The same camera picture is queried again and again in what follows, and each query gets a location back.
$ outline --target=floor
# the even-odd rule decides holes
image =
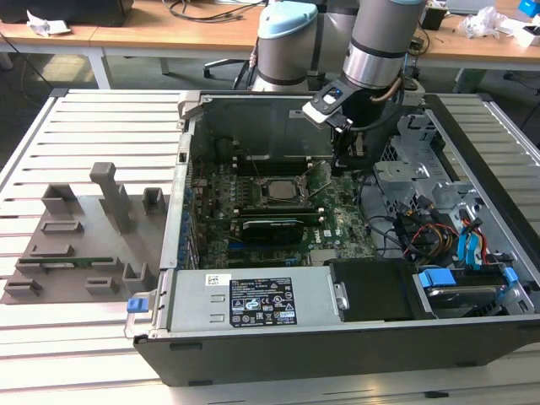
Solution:
[[[11,57],[13,69],[0,70],[0,166],[5,165],[50,92],[21,56]],[[161,74],[159,60],[155,58],[110,57],[108,60],[116,89],[230,89],[240,69],[240,65],[217,67],[213,70],[214,77],[206,79],[202,67],[210,61],[201,59],[171,59],[168,76]],[[32,55],[30,62],[54,87],[97,89],[84,57]],[[456,74],[456,69],[426,68],[421,70],[420,82],[429,92],[451,92]],[[504,74],[488,72],[478,91],[492,95],[506,114],[521,125],[540,102],[540,92],[536,90],[540,89],[540,75],[518,73],[510,81],[503,79]],[[540,110],[524,132],[535,144],[540,143]]]

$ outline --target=aluminum slotted table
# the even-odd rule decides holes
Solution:
[[[97,195],[100,190],[90,182],[89,170],[95,161],[112,161],[117,167],[116,179],[126,185],[128,193],[140,193],[148,185],[170,192],[179,137],[178,96],[178,91],[72,90],[46,102],[0,176],[0,288],[14,272],[39,221],[44,210],[40,197],[48,183],[69,182],[78,195]],[[470,119],[495,125],[490,121],[492,105],[466,102],[473,103],[479,113]],[[515,154],[520,160],[511,167],[517,174],[517,166],[531,168],[530,160],[525,159],[530,154],[516,149],[524,144],[521,135],[504,115],[496,120],[502,128],[496,138],[476,134],[481,147],[504,152],[504,156],[496,157],[493,152],[490,156],[502,159],[502,165]],[[446,152],[452,160],[451,151]],[[507,181],[514,188],[522,182]],[[518,192],[523,209],[537,201],[534,192],[524,193],[527,190],[521,186]],[[125,318],[122,302],[0,305],[0,402],[495,405],[532,403],[540,397],[540,345],[478,368],[169,388],[124,338]],[[426,392],[432,392],[427,397],[449,397],[427,398]]]

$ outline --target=white sticker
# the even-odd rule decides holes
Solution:
[[[206,285],[211,287],[229,285],[230,279],[230,274],[207,274]]]

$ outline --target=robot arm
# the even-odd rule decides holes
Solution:
[[[400,88],[403,59],[426,0],[362,0],[343,74],[305,105],[315,123],[338,132],[376,127],[384,103]]]

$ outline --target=power supply label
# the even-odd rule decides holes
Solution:
[[[296,325],[290,278],[230,280],[230,324],[233,327]]]

